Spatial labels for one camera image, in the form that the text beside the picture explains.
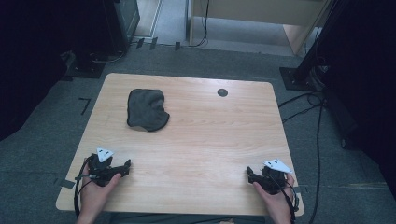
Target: white plastic tracker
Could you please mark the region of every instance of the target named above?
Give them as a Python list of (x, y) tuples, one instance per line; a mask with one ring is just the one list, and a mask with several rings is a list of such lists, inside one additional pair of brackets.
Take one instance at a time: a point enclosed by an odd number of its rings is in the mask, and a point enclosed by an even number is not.
[(268, 166), (269, 168), (271, 168), (273, 170), (278, 170), (278, 171), (281, 171), (284, 173), (289, 173), (289, 174), (293, 173), (293, 171), (279, 159), (272, 160), (272, 161), (265, 161), (264, 165)]
[(96, 152), (98, 153), (98, 157), (99, 157), (99, 162), (104, 162), (106, 161), (108, 158), (110, 158), (114, 152), (104, 149), (104, 148), (97, 148)]

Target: table top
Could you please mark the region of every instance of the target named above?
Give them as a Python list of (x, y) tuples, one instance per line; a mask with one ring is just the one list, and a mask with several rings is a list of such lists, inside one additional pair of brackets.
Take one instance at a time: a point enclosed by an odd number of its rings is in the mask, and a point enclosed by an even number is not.
[[(163, 91), (170, 119), (162, 129), (147, 133), (127, 125), (133, 89)], [(219, 89), (228, 95), (219, 96)], [(267, 82), (109, 74), (67, 180), (98, 147), (115, 152), (112, 166), (133, 163), (106, 204), (113, 212), (267, 215), (247, 167), (260, 174), (264, 161), (280, 159), (294, 170)], [(57, 208), (74, 210), (73, 195), (62, 188)], [(296, 216), (303, 213), (300, 200)]]

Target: wrist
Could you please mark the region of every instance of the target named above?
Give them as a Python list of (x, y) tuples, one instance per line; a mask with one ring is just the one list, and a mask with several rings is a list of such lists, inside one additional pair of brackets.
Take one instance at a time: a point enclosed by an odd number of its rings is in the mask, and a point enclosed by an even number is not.
[(271, 217), (275, 224), (290, 224), (291, 217), (290, 216), (282, 216), (282, 217)]
[(78, 216), (76, 224), (92, 224), (96, 220), (97, 215), (95, 214), (86, 214), (81, 212)]

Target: gray carpet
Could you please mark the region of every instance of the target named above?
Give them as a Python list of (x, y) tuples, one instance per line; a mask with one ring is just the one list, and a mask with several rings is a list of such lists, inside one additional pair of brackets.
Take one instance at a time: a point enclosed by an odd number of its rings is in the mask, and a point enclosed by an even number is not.
[[(94, 102), (108, 73), (208, 77), (271, 82), (282, 103), (301, 94), (286, 91), (279, 66), (296, 67), (302, 59), (210, 49), (148, 45), (106, 65), (100, 79), (59, 81), (24, 126), (0, 142), (0, 223), (73, 223), (73, 212), (55, 207), (60, 187)], [(83, 115), (86, 101), (91, 103)], [(281, 108), (286, 118), (309, 107), (305, 98)], [(285, 132), (301, 186), (307, 223), (315, 205), (318, 108), (285, 123)], [(360, 151), (341, 148), (330, 111), (323, 110), (320, 130), (321, 182), (315, 223), (394, 223), (396, 203), (377, 165)], [(103, 213), (97, 223), (107, 223)]]

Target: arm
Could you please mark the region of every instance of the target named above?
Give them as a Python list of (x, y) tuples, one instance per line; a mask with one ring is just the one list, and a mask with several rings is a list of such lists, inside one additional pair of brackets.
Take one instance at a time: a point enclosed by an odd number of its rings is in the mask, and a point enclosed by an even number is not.
[[(84, 167), (83, 174), (88, 174), (88, 165)], [(81, 211), (77, 224), (90, 224), (96, 220), (105, 207), (108, 195), (118, 185), (120, 179), (121, 174), (114, 175), (105, 187), (97, 186), (94, 182), (89, 183), (91, 180), (88, 177), (82, 179), (82, 186), (85, 184), (87, 186), (81, 190)]]
[[(293, 186), (294, 179), (291, 174), (286, 174), (287, 182)], [(267, 211), (271, 217), (271, 219), (275, 222), (275, 224), (286, 224), (290, 223), (291, 214), (288, 203), (285, 200), (285, 196), (282, 192), (278, 194), (271, 195), (267, 193), (260, 184), (254, 182), (254, 188), (257, 190), (259, 195), (264, 200)], [(289, 196), (290, 200), (293, 201), (293, 193), (291, 192), (291, 188), (284, 189), (286, 194)]]

